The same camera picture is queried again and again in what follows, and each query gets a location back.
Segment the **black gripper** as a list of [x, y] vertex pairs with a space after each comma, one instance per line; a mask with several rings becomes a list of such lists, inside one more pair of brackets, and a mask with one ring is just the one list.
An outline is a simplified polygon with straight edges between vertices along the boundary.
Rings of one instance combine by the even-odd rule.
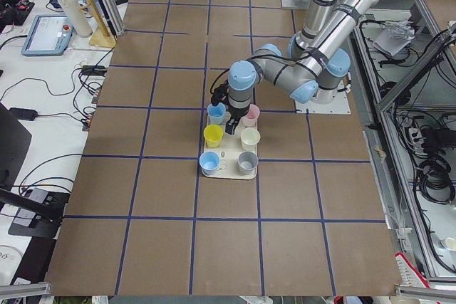
[[249, 105], [244, 108], [235, 108], [229, 105], [228, 110], [230, 113], [230, 119], [226, 124], [226, 133], [228, 135], [234, 135], [237, 125], [239, 124], [241, 118], [248, 113]]

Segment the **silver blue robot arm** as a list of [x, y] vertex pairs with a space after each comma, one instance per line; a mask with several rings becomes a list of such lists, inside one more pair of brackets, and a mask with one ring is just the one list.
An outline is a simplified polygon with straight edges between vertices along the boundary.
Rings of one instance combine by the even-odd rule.
[[230, 119], [226, 133], [234, 134], [249, 111], [253, 89], [263, 80], [283, 90], [298, 103], [316, 93], [319, 75], [356, 27], [359, 18], [380, 0], [310, 0], [306, 20], [290, 44], [290, 58], [280, 56], [272, 44], [259, 48], [246, 60], [233, 63], [227, 80], [225, 104]]

